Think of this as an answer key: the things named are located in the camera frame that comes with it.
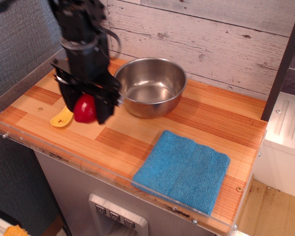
wooden floor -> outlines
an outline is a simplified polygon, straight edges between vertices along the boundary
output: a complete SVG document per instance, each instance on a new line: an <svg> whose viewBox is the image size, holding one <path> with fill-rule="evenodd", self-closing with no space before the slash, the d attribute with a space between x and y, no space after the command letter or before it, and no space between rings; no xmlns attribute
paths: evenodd
<svg viewBox="0 0 295 236"><path fill-rule="evenodd" d="M295 236L295 197L253 180L238 229L249 236Z"/></svg>

yellow object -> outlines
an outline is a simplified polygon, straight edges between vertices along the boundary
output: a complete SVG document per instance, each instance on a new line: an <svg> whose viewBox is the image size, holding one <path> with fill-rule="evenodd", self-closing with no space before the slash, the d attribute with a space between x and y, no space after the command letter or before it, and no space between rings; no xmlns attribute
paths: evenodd
<svg viewBox="0 0 295 236"><path fill-rule="evenodd" d="M55 127L64 127L70 123L72 117L73 112L71 112L67 106L65 106L58 115L50 120L50 124Z"/></svg>
<svg viewBox="0 0 295 236"><path fill-rule="evenodd" d="M20 226L10 226L6 229L3 236L28 236L28 233Z"/></svg>

yellow object on floor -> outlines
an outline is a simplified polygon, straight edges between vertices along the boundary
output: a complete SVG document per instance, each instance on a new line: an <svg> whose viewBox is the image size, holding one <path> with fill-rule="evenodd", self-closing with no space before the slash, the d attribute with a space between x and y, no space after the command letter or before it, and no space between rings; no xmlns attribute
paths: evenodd
<svg viewBox="0 0 295 236"><path fill-rule="evenodd" d="M28 233L20 226L10 226L6 229L3 236L28 236Z"/></svg>

white plastic container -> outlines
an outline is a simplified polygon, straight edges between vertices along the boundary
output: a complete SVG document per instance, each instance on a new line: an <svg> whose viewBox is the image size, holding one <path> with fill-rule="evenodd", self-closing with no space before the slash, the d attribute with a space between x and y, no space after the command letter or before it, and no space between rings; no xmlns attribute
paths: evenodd
<svg viewBox="0 0 295 236"><path fill-rule="evenodd" d="M281 92L254 165L254 179L295 196L295 96Z"/></svg>

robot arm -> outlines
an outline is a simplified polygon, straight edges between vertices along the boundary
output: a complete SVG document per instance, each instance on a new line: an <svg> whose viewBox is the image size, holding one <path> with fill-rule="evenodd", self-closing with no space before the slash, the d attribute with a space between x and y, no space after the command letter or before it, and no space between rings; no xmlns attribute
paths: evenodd
<svg viewBox="0 0 295 236"><path fill-rule="evenodd" d="M14 0L0 2L0 12ZM107 35L119 39L101 27L106 18L99 0L48 0L60 26L62 47L68 60L54 60L56 80L65 103L73 111L83 93L94 97L99 124L114 113L120 98L120 83L108 72L110 62Z"/></svg>

